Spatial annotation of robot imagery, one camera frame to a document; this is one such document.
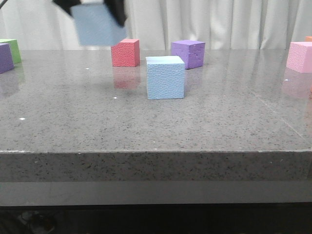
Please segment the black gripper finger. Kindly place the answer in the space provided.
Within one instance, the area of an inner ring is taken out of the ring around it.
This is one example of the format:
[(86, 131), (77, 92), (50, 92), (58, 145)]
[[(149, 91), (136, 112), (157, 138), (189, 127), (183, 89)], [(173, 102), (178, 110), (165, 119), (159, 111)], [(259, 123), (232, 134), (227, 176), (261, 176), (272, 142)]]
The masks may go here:
[(52, 3), (60, 7), (64, 12), (66, 12), (69, 16), (72, 16), (71, 8), (80, 5), (80, 0), (52, 0)]
[(127, 19), (124, 0), (104, 0), (103, 3), (108, 7), (118, 25), (124, 26)]

